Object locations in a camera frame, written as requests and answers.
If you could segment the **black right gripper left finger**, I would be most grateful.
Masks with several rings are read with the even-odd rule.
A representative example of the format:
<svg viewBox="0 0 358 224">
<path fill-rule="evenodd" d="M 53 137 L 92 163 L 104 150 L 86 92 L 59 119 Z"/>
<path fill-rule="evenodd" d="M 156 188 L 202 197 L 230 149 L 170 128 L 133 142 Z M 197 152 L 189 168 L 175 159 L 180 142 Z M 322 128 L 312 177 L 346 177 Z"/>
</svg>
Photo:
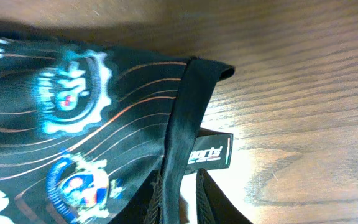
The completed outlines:
<svg viewBox="0 0 358 224">
<path fill-rule="evenodd" d="M 162 200 L 162 178 L 153 170 L 138 191 L 109 224 L 159 224 Z"/>
</svg>

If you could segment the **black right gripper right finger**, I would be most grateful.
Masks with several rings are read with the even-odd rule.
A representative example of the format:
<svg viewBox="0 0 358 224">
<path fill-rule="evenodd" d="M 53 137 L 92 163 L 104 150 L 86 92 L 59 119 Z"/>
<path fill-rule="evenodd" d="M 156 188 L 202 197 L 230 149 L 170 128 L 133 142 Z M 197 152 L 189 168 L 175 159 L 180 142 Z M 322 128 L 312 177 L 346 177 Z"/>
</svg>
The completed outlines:
<svg viewBox="0 0 358 224">
<path fill-rule="evenodd" d="M 196 175 L 197 224 L 252 224 L 225 196 L 207 170 Z"/>
</svg>

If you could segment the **black orange-patterned t-shirt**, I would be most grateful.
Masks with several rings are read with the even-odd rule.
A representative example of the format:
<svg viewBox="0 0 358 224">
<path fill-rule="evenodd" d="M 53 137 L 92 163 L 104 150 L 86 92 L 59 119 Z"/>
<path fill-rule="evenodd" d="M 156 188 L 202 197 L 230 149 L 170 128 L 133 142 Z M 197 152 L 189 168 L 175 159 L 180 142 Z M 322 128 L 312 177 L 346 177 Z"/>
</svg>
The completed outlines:
<svg viewBox="0 0 358 224">
<path fill-rule="evenodd" d="M 217 82 L 234 67 L 0 36 L 0 223 L 109 223 L 153 170 L 161 223 Z"/>
</svg>

